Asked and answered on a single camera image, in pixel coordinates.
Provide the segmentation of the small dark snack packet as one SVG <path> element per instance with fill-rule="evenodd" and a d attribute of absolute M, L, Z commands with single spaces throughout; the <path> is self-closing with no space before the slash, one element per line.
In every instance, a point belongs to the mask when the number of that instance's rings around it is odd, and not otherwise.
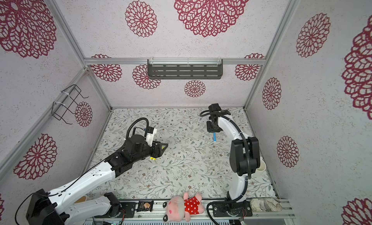
<path fill-rule="evenodd" d="M 139 201 L 137 212 L 142 212 L 142 211 L 152 212 L 153 205 L 154 205 L 154 201 Z"/>

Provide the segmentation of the pink pig plush toy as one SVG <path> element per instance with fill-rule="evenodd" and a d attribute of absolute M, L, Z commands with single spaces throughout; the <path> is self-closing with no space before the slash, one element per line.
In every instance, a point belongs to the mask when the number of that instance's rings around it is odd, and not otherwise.
<path fill-rule="evenodd" d="M 194 197 L 190 198 L 186 192 L 184 195 L 175 196 L 168 202 L 163 203 L 165 215 L 163 222 L 181 222 L 185 219 L 187 222 L 191 220 L 192 215 L 203 214 L 205 211 L 202 205 L 202 195 L 197 193 Z"/>

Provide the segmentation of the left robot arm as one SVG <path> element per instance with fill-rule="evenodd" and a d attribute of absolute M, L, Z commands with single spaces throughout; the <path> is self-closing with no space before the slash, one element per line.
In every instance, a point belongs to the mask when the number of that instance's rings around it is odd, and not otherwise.
<path fill-rule="evenodd" d="M 35 192 L 30 200 L 26 219 L 30 225 L 72 225 L 94 216 L 115 217 L 122 210 L 121 202 L 113 193 L 78 203 L 77 200 L 96 187 L 112 180 L 133 167 L 135 162 L 147 157 L 159 158 L 168 145 L 159 141 L 147 141 L 141 135 L 133 135 L 102 162 L 79 178 L 49 192 Z"/>

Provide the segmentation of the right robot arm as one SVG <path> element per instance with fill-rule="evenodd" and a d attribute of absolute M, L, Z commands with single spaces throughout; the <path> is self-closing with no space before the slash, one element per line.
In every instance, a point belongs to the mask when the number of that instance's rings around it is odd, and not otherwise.
<path fill-rule="evenodd" d="M 233 121 L 228 110 L 221 109 L 219 104 L 212 104 L 208 110 L 200 113 L 200 117 L 208 117 L 207 131 L 214 136 L 224 132 L 231 141 L 229 163 L 235 173 L 228 190 L 227 201 L 230 207 L 241 204 L 245 198 L 249 180 L 261 166 L 259 140 L 245 134 Z"/>

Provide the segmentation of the white cup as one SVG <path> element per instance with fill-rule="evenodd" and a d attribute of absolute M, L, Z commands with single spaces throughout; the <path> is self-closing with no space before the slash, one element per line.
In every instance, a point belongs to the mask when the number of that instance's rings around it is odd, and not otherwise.
<path fill-rule="evenodd" d="M 267 165 L 263 159 L 263 157 L 260 157 L 260 166 L 257 167 L 255 173 L 263 173 L 266 171 Z"/>

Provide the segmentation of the dark grey wall shelf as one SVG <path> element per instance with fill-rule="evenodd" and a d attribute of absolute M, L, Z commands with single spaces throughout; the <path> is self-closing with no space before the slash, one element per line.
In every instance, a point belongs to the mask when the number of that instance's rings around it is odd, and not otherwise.
<path fill-rule="evenodd" d="M 151 80 L 219 80 L 223 76 L 223 60 L 170 61 L 147 60 Z"/>

